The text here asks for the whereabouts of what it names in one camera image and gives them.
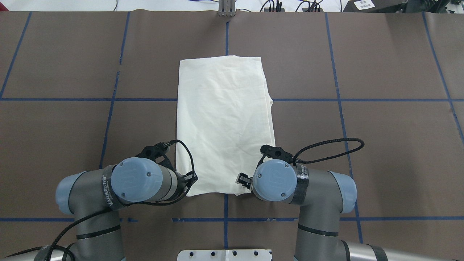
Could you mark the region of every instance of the white label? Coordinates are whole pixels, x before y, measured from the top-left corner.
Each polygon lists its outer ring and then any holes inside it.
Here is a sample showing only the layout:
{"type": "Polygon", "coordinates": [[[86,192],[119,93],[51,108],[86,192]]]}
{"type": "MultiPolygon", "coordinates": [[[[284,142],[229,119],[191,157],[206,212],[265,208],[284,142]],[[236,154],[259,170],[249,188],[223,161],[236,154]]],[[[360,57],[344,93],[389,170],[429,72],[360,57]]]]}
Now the white label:
{"type": "Polygon", "coordinates": [[[371,0],[361,0],[354,2],[354,5],[358,10],[364,10],[375,7],[374,3],[371,0]]]}

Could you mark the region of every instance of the robotic arm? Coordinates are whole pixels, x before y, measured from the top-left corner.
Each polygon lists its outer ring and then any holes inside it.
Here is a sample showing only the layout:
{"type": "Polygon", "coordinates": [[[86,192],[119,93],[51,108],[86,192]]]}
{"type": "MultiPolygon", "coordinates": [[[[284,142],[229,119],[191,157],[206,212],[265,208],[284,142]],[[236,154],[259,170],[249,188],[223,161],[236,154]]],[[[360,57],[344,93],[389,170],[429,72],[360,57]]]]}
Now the robotic arm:
{"type": "Polygon", "coordinates": [[[118,210],[133,204],[166,206],[176,203],[198,180],[188,149],[192,171],[181,175],[174,170],[165,154],[174,143],[187,149],[179,140],[159,143],[145,147],[136,157],[117,165],[64,178],[58,185],[56,202],[63,213],[73,214],[76,222],[67,227],[52,245],[2,261],[125,261],[118,210]],[[77,242],[67,247],[71,257],[55,246],[74,224],[77,242]]]}
{"type": "MultiPolygon", "coordinates": [[[[358,149],[364,145],[359,141],[358,149]]],[[[240,173],[237,183],[261,200],[301,206],[295,261],[445,261],[339,240],[340,213],[351,212],[357,200],[353,179],[332,171],[306,168],[297,163],[311,163],[297,159],[301,151],[293,156],[280,147],[264,145],[261,153],[263,158],[253,176],[240,173]],[[263,162],[265,157],[272,159],[263,162]]]]}

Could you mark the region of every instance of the light blue joint cap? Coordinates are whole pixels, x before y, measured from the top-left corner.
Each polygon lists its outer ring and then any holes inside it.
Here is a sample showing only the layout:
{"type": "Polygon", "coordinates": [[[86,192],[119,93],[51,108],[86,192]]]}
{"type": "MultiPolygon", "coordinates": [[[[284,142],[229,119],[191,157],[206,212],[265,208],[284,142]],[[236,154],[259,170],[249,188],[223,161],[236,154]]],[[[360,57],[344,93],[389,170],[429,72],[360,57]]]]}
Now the light blue joint cap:
{"type": "Polygon", "coordinates": [[[354,180],[344,174],[329,171],[334,176],[338,183],[340,192],[342,193],[343,210],[342,213],[349,213],[354,209],[354,203],[358,198],[358,192],[356,189],[356,183],[354,180]]]}
{"type": "Polygon", "coordinates": [[[111,174],[112,189],[118,197],[129,202],[141,202],[153,197],[162,183],[160,167],[146,158],[127,158],[111,174]]]}
{"type": "Polygon", "coordinates": [[[285,161],[272,159],[255,170],[251,185],[256,196],[267,201],[282,201],[295,192],[296,173],[285,161]]]}
{"type": "Polygon", "coordinates": [[[74,186],[76,180],[85,172],[88,172],[88,170],[79,174],[67,176],[58,184],[57,191],[55,192],[55,201],[61,212],[72,215],[72,212],[69,209],[69,194],[71,193],[72,186],[74,186]]]}

